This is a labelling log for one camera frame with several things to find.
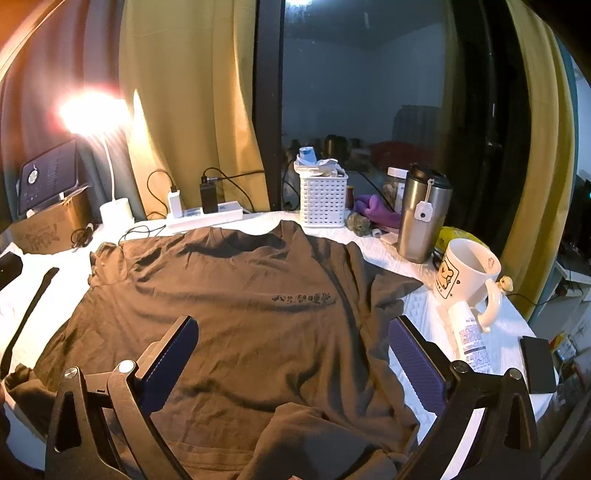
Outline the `glass jar white lid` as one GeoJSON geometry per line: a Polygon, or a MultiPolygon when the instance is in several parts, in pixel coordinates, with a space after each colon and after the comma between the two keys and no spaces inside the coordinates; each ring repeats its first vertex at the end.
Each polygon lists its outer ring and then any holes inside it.
{"type": "Polygon", "coordinates": [[[405,194],[406,179],[409,171],[403,168],[389,167],[388,180],[384,185],[384,191],[393,201],[394,211],[401,213],[405,194]]]}

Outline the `purple cloth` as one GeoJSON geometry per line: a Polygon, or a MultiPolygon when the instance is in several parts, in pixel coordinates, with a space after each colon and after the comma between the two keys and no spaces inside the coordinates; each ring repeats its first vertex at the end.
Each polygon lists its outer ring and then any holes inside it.
{"type": "Polygon", "coordinates": [[[374,224],[395,229],[401,226],[401,215],[391,211],[378,194],[356,197],[353,201],[353,210],[374,224]]]}

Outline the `brown cardboard box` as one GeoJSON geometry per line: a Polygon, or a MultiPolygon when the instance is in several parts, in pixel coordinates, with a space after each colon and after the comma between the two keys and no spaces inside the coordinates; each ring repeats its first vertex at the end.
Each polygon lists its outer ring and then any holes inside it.
{"type": "Polygon", "coordinates": [[[72,235],[92,221],[88,200],[88,186],[84,186],[57,204],[30,218],[13,223],[9,232],[12,242],[24,253],[55,254],[72,247],[72,235]]]}

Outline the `white cream tube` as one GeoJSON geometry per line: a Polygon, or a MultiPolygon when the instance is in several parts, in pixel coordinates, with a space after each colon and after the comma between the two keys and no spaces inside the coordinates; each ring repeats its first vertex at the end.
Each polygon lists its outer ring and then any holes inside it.
{"type": "Polygon", "coordinates": [[[466,362],[475,372],[491,373],[491,362],[480,325],[468,303],[459,301],[448,310],[448,313],[459,349],[459,359],[466,362]]]}

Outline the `white usb charger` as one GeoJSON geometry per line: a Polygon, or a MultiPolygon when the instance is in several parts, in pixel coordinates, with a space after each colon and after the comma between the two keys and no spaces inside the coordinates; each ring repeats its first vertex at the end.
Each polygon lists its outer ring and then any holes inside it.
{"type": "Polygon", "coordinates": [[[175,219],[181,218],[183,215],[183,207],[180,199],[180,191],[177,189],[169,191],[167,201],[169,214],[175,219]]]}

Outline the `yellow curtain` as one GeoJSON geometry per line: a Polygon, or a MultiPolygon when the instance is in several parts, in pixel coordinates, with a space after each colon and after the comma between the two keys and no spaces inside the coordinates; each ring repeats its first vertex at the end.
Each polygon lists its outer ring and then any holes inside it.
{"type": "Polygon", "coordinates": [[[128,1],[119,82],[131,111],[127,145],[141,204],[164,213],[169,185],[200,205],[204,170],[235,182],[223,195],[270,208],[252,123],[256,2],[128,1]]]}

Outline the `dark brown t-shirt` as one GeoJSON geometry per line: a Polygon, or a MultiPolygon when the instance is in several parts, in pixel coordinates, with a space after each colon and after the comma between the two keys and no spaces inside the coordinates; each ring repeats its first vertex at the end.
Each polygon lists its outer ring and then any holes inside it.
{"type": "Polygon", "coordinates": [[[62,372],[135,359],[182,315],[197,347],[154,422],[195,479],[392,479],[418,421],[389,323],[420,282],[294,222],[103,244],[89,288],[10,396],[45,432],[62,372]]]}

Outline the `stainless steel travel tumbler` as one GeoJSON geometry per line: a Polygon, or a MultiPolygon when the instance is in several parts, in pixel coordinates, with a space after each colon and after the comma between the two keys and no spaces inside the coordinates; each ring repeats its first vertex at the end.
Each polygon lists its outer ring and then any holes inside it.
{"type": "Polygon", "coordinates": [[[398,252],[422,264],[433,253],[451,203],[453,188],[438,171],[413,164],[405,181],[398,252]]]}

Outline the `black tablet display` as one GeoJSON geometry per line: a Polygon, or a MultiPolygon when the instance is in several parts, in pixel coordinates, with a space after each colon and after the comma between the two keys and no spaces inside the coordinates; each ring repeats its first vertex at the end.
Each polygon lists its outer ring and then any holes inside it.
{"type": "Polygon", "coordinates": [[[18,214],[24,215],[79,184],[78,151],[74,139],[41,153],[21,167],[18,214]]]}

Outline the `yellow bag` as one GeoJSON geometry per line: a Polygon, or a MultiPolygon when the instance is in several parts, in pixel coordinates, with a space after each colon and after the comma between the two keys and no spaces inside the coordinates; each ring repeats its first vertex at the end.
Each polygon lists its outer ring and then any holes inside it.
{"type": "Polygon", "coordinates": [[[459,240],[461,243],[465,244],[475,244],[487,248],[487,245],[475,235],[460,228],[444,226],[440,230],[439,236],[436,240],[434,256],[442,259],[448,248],[448,245],[454,240],[459,240]]]}

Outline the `white perforated plastic basket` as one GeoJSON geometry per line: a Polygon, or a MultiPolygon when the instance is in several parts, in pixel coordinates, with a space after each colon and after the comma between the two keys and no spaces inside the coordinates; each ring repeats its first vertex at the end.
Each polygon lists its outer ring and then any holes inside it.
{"type": "Polygon", "coordinates": [[[315,165],[294,162],[300,177],[300,222],[304,227],[332,228],[345,223],[348,175],[335,159],[315,165]]]}

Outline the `white desk lamp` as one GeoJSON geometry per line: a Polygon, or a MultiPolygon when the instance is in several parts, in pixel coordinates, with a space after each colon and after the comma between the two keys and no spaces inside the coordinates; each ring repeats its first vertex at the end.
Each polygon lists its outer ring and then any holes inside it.
{"type": "Polygon", "coordinates": [[[132,226],[136,192],[127,151],[126,102],[106,90],[85,89],[62,99],[57,113],[64,127],[98,156],[96,165],[108,171],[105,200],[99,206],[101,223],[111,230],[132,226]]]}

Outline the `white power strip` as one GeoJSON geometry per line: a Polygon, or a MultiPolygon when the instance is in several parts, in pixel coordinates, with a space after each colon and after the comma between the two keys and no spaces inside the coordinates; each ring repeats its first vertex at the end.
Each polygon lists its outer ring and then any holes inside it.
{"type": "Polygon", "coordinates": [[[166,226],[170,230],[185,231],[202,227],[209,227],[242,220],[243,209],[238,201],[223,202],[217,205],[217,211],[204,213],[201,207],[182,212],[180,217],[168,214],[166,226]]]}

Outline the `black power adapter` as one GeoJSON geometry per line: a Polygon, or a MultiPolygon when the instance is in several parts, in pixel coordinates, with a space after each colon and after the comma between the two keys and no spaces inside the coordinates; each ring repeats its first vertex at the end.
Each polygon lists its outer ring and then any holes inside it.
{"type": "Polygon", "coordinates": [[[217,213],[218,201],[215,184],[208,180],[202,181],[199,185],[199,192],[202,212],[204,214],[217,213]]]}

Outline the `black smartphone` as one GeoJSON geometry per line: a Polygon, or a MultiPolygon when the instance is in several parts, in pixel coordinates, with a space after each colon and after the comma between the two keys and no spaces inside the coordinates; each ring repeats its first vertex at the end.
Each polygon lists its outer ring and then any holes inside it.
{"type": "Polygon", "coordinates": [[[556,391],[554,364],[546,339],[523,336],[520,347],[531,394],[551,394],[556,391]]]}

